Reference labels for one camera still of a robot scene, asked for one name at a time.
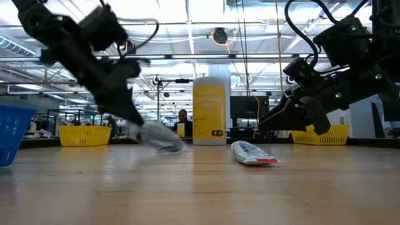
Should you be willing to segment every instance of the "plastic basket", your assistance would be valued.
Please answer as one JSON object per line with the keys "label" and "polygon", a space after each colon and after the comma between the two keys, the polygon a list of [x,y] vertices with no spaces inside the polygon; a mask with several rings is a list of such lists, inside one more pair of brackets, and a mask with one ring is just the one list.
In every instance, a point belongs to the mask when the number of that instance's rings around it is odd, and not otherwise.
{"label": "plastic basket", "polygon": [[111,127],[59,126],[61,146],[101,146],[108,144]]}
{"label": "plastic basket", "polygon": [[35,109],[0,105],[0,167],[13,163]]}
{"label": "plastic basket", "polygon": [[307,131],[292,131],[293,141],[296,144],[313,145],[345,145],[349,136],[349,125],[332,125],[326,134],[317,135],[314,126],[306,127]]}

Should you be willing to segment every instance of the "ceiling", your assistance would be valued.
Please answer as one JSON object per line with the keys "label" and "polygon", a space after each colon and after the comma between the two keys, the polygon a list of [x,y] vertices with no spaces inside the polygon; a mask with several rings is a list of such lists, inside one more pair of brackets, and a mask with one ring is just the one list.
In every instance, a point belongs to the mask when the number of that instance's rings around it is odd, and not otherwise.
{"label": "ceiling", "polygon": [[[264,90],[273,90],[273,100],[280,98],[281,70],[290,62],[292,56],[282,58],[279,63],[278,54],[308,54],[311,48],[301,38],[296,36],[293,30],[287,25],[284,19],[285,1],[250,0],[242,2],[238,0],[238,9],[235,0],[109,0],[112,10],[120,18],[120,23],[129,34],[131,41],[135,44],[143,42],[149,37],[155,28],[152,22],[138,22],[144,18],[154,18],[160,22],[160,29],[156,37],[144,47],[137,50],[138,55],[159,55],[159,54],[243,54],[241,44],[247,44],[248,54],[276,54],[271,58],[251,59],[249,58],[248,73],[251,75],[251,89],[262,90],[256,94],[265,94]],[[324,3],[337,19],[348,15],[361,0],[334,1],[325,0]],[[82,20],[96,6],[98,0],[50,0],[46,7],[56,14],[67,14],[75,21]],[[295,1],[289,8],[289,15],[294,24],[304,31],[310,38],[318,35],[331,26],[331,22],[321,11],[321,8],[311,1]],[[371,29],[369,16],[371,7],[365,5],[357,14],[362,23]],[[244,43],[244,24],[246,20],[246,40]],[[209,38],[215,28],[224,28],[229,40],[229,50],[226,46],[219,46]],[[2,45],[2,41],[15,46]],[[21,27],[18,20],[18,11],[10,0],[0,0],[0,81],[21,82],[21,85],[0,86],[8,88],[8,91],[50,91],[53,93],[50,98],[62,101],[65,104],[75,105],[77,102],[68,99],[80,99],[85,104],[93,103],[90,94],[85,89],[75,85],[75,78],[60,65],[44,67],[35,62],[24,61],[23,59],[12,60],[21,56],[38,57],[40,49],[44,47],[41,43],[29,37]],[[117,56],[115,46],[111,46],[100,55]],[[321,59],[317,65],[318,71],[330,69],[326,59]],[[231,61],[218,61],[217,59],[181,59],[181,60],[153,60],[150,66],[143,67],[140,77],[131,80],[130,86],[134,90],[136,104],[141,105],[141,112],[148,116],[154,115],[157,106],[154,103],[156,93],[149,92],[146,95],[143,90],[155,90],[153,78],[159,75],[162,79],[193,79],[196,76],[207,76],[208,65],[215,63],[230,64],[229,69],[233,76],[244,75],[243,60],[235,60],[235,66]],[[47,85],[32,85],[28,82],[45,82]],[[191,114],[192,94],[191,84],[169,83],[164,91],[170,91],[169,97],[161,96],[162,115],[176,114],[178,109],[188,109]],[[233,86],[233,94],[243,94],[243,84]],[[79,94],[67,94],[64,91]]]}

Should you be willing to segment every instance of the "wooden table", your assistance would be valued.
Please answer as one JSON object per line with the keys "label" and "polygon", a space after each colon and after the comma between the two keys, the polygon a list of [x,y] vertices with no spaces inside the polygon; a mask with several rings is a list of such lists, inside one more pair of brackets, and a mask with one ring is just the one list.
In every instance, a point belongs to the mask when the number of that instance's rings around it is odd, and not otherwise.
{"label": "wooden table", "polygon": [[0,224],[399,224],[400,151],[259,145],[157,155],[140,145],[21,150],[0,168]]}

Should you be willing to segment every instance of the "person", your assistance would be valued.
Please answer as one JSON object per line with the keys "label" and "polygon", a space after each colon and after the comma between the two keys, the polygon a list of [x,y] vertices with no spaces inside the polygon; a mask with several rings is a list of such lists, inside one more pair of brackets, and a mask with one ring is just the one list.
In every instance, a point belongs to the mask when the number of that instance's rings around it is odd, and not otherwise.
{"label": "person", "polygon": [[186,110],[182,109],[178,113],[179,116],[179,122],[176,122],[173,127],[173,131],[176,133],[178,131],[178,124],[179,123],[184,123],[185,124],[185,138],[191,138],[193,137],[193,123],[192,121],[188,121],[188,112]]}
{"label": "person", "polygon": [[111,129],[110,138],[115,138],[116,134],[117,134],[117,131],[118,131],[117,122],[115,121],[115,119],[111,115],[109,115],[107,117],[107,120],[108,120],[107,127],[109,127],[109,128],[111,127],[112,128]]}

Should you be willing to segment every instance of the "workstation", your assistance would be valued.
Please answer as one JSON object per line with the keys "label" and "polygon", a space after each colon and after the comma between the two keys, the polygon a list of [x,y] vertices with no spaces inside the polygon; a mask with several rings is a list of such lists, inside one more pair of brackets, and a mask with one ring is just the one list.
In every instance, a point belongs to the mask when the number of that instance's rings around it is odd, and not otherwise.
{"label": "workstation", "polygon": [[0,2],[2,224],[397,224],[399,9]]}

